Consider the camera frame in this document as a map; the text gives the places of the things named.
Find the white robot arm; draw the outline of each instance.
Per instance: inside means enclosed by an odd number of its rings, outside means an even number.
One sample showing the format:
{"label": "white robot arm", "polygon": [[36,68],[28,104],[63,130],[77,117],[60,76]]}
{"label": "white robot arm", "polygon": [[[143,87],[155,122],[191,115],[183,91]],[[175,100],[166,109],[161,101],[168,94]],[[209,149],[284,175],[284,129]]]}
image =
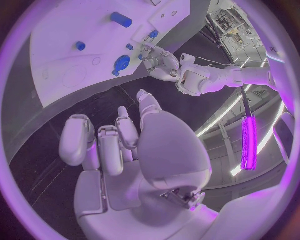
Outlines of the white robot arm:
{"label": "white robot arm", "polygon": [[142,60],[151,77],[176,82],[178,90],[198,97],[201,94],[220,91],[224,86],[241,87],[243,84],[266,85],[277,90],[269,67],[241,69],[231,65],[225,69],[195,64],[196,57],[182,54],[178,60],[170,52],[147,43]]}

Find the black floor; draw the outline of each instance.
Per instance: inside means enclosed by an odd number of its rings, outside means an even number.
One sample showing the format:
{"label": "black floor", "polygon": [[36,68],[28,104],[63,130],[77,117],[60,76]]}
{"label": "black floor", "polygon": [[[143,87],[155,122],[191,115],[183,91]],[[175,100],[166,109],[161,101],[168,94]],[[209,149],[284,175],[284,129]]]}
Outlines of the black floor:
{"label": "black floor", "polygon": [[[193,37],[175,55],[180,57],[182,53],[228,64],[223,52],[201,34]],[[210,64],[204,60],[196,63],[202,66]],[[192,97],[178,92],[173,82],[146,77],[79,102],[35,132],[16,154],[10,169],[33,209],[67,239],[81,240],[86,237],[77,224],[73,207],[77,179],[83,168],[67,166],[59,157],[59,140],[65,122],[73,114],[85,114],[96,129],[104,125],[113,125],[118,116],[119,106],[125,106],[136,127],[140,129],[139,106],[136,100],[140,89],[153,94],[163,110],[185,121],[194,131],[200,128],[235,90],[224,88],[216,93]]]}

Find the blue valve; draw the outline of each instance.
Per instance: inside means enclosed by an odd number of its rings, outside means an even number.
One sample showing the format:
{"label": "blue valve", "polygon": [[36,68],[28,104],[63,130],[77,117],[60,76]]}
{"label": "blue valve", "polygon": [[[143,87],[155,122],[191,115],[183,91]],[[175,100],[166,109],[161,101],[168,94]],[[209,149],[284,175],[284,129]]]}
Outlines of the blue valve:
{"label": "blue valve", "polygon": [[133,50],[134,49],[134,47],[131,44],[129,44],[129,43],[126,45],[126,48],[128,48],[129,50]]}
{"label": "blue valve", "polygon": [[114,70],[112,71],[112,74],[118,77],[120,75],[119,71],[126,69],[129,66],[129,63],[130,57],[128,55],[120,56],[114,63]]}
{"label": "blue valve", "polygon": [[112,13],[110,15],[110,20],[120,24],[124,28],[129,28],[133,24],[133,21],[129,17],[126,17],[118,12]]}
{"label": "blue valve", "polygon": [[152,38],[152,39],[155,39],[158,35],[159,35],[159,31],[154,30],[153,32],[151,32],[149,34],[149,37]]}
{"label": "blue valve", "polygon": [[79,51],[83,51],[85,48],[86,48],[86,44],[82,41],[78,41],[76,43],[76,48],[79,50]]}

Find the dark floor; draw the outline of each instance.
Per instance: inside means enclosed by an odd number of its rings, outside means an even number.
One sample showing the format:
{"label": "dark floor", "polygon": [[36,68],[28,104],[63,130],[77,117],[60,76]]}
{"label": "dark floor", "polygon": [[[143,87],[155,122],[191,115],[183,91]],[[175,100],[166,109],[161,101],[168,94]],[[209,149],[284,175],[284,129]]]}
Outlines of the dark floor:
{"label": "dark floor", "polygon": [[[203,57],[227,64],[224,53],[213,43],[197,34],[176,53]],[[209,62],[197,59],[197,64]],[[77,224],[73,201],[81,166],[66,165],[59,157],[59,140],[66,120],[73,114],[85,114],[95,128],[112,125],[119,106],[125,106],[139,129],[140,116],[136,94],[140,89],[153,94],[163,110],[185,121],[194,131],[201,127],[235,90],[224,88],[200,97],[184,95],[173,82],[146,77],[77,103],[54,117],[35,132],[10,164],[15,180],[33,209],[56,231],[70,240],[86,239]]]}

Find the purple led strip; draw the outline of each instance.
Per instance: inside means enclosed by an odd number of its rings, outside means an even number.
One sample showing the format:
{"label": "purple led strip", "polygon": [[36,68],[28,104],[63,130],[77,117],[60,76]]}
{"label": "purple led strip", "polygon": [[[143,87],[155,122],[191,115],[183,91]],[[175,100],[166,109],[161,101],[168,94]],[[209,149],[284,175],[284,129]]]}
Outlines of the purple led strip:
{"label": "purple led strip", "polygon": [[258,135],[256,119],[252,116],[242,119],[241,169],[255,170],[258,160]]}

